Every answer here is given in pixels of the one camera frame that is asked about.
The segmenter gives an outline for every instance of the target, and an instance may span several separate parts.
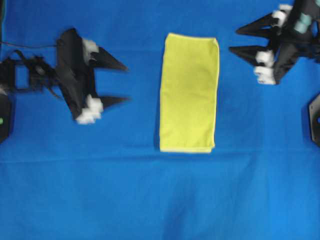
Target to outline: yellow towel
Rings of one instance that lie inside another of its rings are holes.
[[[219,45],[170,33],[160,90],[160,150],[210,153],[215,147]]]

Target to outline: black bracket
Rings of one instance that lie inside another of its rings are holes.
[[[309,105],[309,118],[312,141],[320,147],[320,95]]]
[[[25,93],[43,91],[46,87],[51,89],[57,85],[54,81],[56,72],[40,56],[25,58],[20,51],[16,51],[21,60],[8,57],[0,63],[0,86],[7,92]],[[16,66],[25,66],[28,69],[28,87],[18,88],[16,85]]]

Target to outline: black cable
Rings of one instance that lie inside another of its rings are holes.
[[[57,46],[57,45],[25,46],[25,45],[13,44],[6,41],[0,41],[0,44],[4,44],[7,46],[16,47],[16,48],[24,48],[24,49],[45,49],[45,48],[55,48]]]

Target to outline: blue tablecloth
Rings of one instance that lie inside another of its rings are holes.
[[[281,85],[264,86],[228,51],[265,45],[235,30],[279,3],[6,1],[4,41],[54,44],[75,27],[130,69],[97,70],[98,93],[131,101],[80,126],[47,90],[16,96],[14,131],[0,145],[0,239],[320,240],[320,148],[310,140],[307,109],[320,92],[319,65],[301,58]],[[159,151],[169,32],[219,42],[212,154]],[[1,48],[2,58],[12,51]],[[55,65],[54,48],[23,52]],[[17,74],[23,86],[25,69]]]

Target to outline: blue fabric surface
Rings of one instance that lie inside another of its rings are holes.
[[[279,3],[7,1],[5,41],[54,44],[76,27],[130,69],[98,70],[98,93],[132,101],[79,126],[47,90],[16,96],[14,132],[0,145],[0,239],[320,240],[320,149],[310,140],[307,110],[320,92],[320,67],[301,58],[281,85],[263,86],[228,51],[264,45],[235,30]],[[219,42],[212,154],[158,149],[169,32]],[[12,50],[1,48],[2,57]],[[23,52],[55,64],[54,49]]]

